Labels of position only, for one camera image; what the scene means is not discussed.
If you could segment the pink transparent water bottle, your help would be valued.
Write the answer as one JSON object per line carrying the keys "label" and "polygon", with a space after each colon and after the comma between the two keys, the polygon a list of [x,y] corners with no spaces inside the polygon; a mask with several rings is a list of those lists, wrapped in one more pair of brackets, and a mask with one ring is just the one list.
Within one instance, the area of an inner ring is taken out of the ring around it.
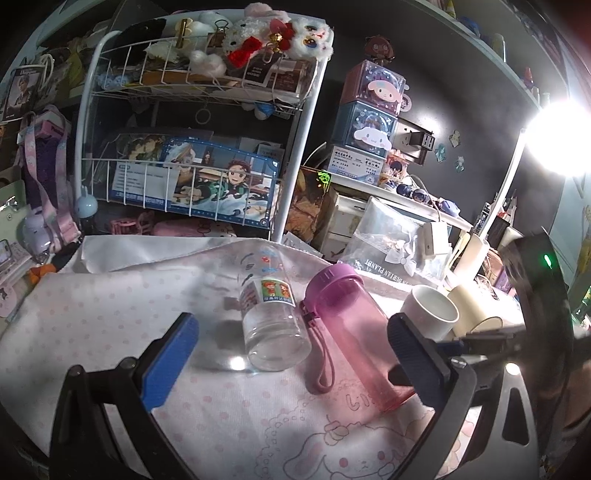
{"label": "pink transparent water bottle", "polygon": [[388,318],[352,266],[339,263],[318,272],[305,288],[301,309],[318,338],[324,355],[322,371],[329,372],[329,377],[335,377],[334,363],[320,325],[328,330],[380,411],[397,409],[414,394],[411,387],[389,380],[398,358],[388,342]]}

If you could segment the white ceramic mug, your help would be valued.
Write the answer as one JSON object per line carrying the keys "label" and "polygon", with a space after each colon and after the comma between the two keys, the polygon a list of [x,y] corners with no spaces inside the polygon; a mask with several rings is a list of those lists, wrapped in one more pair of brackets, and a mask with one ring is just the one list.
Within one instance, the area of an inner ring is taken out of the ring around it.
{"label": "white ceramic mug", "polygon": [[446,295],[427,285],[414,286],[401,306],[420,333],[442,341],[459,320],[457,306]]}

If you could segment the white pink cartoon cloth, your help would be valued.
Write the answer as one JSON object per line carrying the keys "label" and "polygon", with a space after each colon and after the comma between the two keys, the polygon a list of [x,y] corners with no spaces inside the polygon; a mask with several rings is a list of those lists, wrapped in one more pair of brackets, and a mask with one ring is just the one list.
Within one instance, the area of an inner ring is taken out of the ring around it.
{"label": "white pink cartoon cloth", "polygon": [[67,370],[141,354],[182,312],[199,340],[155,418],[202,479],[387,479],[432,418],[417,397],[383,412],[338,349],[258,372],[246,359],[238,254],[256,240],[96,236],[24,299],[1,339],[1,400],[42,450]]}

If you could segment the clear glass with stickers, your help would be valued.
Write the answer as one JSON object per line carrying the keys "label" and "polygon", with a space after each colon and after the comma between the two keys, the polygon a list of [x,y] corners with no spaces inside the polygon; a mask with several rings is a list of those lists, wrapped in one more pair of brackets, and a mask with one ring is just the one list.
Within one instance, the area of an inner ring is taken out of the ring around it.
{"label": "clear glass with stickers", "polygon": [[252,367],[290,369],[311,353],[311,341],[276,244],[238,255],[238,303],[245,353]]}

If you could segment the clear plastic gift bag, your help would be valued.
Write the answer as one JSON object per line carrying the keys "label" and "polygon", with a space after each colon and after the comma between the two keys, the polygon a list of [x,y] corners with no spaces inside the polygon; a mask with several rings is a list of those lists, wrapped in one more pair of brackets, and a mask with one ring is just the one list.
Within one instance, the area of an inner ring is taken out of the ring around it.
{"label": "clear plastic gift bag", "polygon": [[438,287],[452,254],[450,232],[441,219],[419,220],[372,197],[339,261],[391,282]]}

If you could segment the white desk shelf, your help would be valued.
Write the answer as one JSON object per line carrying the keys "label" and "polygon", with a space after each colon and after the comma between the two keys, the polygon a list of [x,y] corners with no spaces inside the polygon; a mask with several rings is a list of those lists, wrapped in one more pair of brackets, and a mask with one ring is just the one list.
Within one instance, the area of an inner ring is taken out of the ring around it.
{"label": "white desk shelf", "polygon": [[460,232],[470,232],[473,227],[472,224],[462,217],[453,217],[446,213],[438,212],[432,206],[339,174],[332,174],[331,186],[339,194],[346,197],[355,198],[363,202],[367,202],[371,197],[378,198],[420,220],[445,221],[453,229]]}

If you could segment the anime poster card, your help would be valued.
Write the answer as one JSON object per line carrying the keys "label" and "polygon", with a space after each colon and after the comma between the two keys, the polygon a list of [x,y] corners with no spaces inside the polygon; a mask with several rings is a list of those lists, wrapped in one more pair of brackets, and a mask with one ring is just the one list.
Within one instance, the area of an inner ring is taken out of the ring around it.
{"label": "anime poster card", "polygon": [[106,201],[269,230],[280,161],[194,136],[121,134],[93,173]]}

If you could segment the white labelled box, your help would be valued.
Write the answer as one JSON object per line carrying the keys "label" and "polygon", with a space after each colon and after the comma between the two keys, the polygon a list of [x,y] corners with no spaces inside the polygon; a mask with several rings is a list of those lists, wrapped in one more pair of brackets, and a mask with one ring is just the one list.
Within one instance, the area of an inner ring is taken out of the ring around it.
{"label": "white labelled box", "polygon": [[332,146],[327,170],[349,179],[377,186],[385,160],[349,148]]}

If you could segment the cream desk lamp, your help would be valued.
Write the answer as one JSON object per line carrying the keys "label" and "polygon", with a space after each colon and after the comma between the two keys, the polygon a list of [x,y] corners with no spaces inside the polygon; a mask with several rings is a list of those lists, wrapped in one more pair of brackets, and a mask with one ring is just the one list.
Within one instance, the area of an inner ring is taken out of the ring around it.
{"label": "cream desk lamp", "polygon": [[488,253],[493,251],[490,232],[495,225],[504,227],[498,248],[494,250],[496,255],[523,238],[498,213],[524,151],[529,151],[543,169],[565,180],[559,211],[550,232],[555,256],[545,255],[543,260],[555,270],[571,274],[567,279],[567,299],[573,321],[579,328],[589,323],[586,316],[590,311],[590,108],[568,97],[547,103],[520,131],[491,213],[482,230],[469,240],[452,274],[453,289],[448,298],[459,310],[453,329],[456,336],[508,324],[507,319],[498,314],[500,308],[475,285],[474,278]]}

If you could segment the blue cinnamoroll box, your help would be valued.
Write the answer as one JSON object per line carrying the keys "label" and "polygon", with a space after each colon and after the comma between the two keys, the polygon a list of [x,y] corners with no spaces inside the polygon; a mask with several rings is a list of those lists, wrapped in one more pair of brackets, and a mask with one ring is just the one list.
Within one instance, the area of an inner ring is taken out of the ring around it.
{"label": "blue cinnamoroll box", "polygon": [[339,106],[332,143],[386,158],[393,149],[398,118],[360,101]]}

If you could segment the pink my melody box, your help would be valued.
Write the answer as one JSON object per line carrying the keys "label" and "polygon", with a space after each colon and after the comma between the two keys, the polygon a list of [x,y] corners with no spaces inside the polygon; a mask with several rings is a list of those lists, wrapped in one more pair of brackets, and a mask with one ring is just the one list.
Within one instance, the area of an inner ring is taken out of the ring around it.
{"label": "pink my melody box", "polygon": [[339,103],[362,101],[398,116],[405,92],[405,77],[374,62],[363,60],[346,74]]}

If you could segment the white plush toy red bow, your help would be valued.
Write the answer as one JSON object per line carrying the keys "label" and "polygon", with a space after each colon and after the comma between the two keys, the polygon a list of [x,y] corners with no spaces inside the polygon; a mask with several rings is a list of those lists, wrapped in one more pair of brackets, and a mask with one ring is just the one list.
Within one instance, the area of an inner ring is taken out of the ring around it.
{"label": "white plush toy red bow", "polygon": [[293,17],[257,2],[246,6],[242,18],[225,30],[221,48],[231,66],[242,68],[259,54],[329,61],[333,42],[334,31],[324,20]]}

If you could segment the wall power socket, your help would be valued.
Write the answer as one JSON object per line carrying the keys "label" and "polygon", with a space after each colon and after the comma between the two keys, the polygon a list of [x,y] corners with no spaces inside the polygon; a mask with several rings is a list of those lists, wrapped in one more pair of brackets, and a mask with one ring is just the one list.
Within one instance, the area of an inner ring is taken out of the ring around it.
{"label": "wall power socket", "polygon": [[393,148],[400,150],[409,162],[423,165],[434,146],[435,137],[431,131],[404,118],[398,119],[394,129]]}

